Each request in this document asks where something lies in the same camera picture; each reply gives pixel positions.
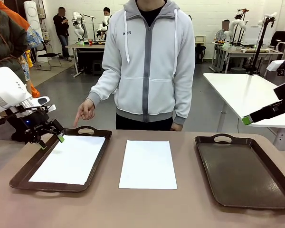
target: brown tray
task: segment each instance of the brown tray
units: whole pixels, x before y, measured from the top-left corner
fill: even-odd
[[[231,142],[215,141],[219,136]],[[195,142],[215,200],[226,207],[285,209],[285,176],[253,139],[228,134]]]
[[[79,133],[84,129],[90,129],[94,131],[90,133]],[[45,150],[40,149],[23,167],[22,169],[11,179],[9,185],[15,189],[22,190],[34,190],[44,192],[82,192],[85,191],[92,183],[93,176],[97,170],[99,162],[105,153],[109,140],[111,138],[111,131],[100,131],[93,127],[84,126],[77,129],[65,129],[65,135],[82,135],[82,136],[100,136],[105,137],[104,144],[98,154],[98,157],[91,169],[90,175],[84,185],[74,184],[60,184],[60,183],[43,183],[43,182],[29,182],[30,178],[35,174],[44,160],[49,156],[54,147],[58,144],[57,137],[52,136],[46,143],[47,148]]]

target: gray hoodie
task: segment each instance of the gray hoodie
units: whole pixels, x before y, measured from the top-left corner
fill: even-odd
[[[104,73],[88,99],[95,106],[115,91],[117,113],[155,122],[169,119],[184,124],[190,111],[195,45],[188,15],[167,0],[149,27],[135,0],[110,19]]]

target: jacket pocket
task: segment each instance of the jacket pocket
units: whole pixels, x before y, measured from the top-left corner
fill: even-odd
[[[149,80],[149,114],[158,115],[174,110],[173,83],[170,79]]]
[[[143,114],[143,78],[122,77],[114,96],[119,110],[132,114]]]

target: dark green jacket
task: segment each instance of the dark green jacket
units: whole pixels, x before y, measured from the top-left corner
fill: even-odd
[[[0,60],[10,55],[10,58],[0,62],[0,67],[9,67],[25,83],[25,76],[18,58],[27,50],[27,34],[16,22],[8,15],[0,11],[0,34],[4,37],[9,47],[0,37]]]

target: white paper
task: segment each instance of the white paper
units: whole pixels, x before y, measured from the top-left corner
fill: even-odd
[[[105,142],[104,137],[64,136],[30,182],[84,185]]]
[[[169,142],[128,141],[120,189],[177,189]]]

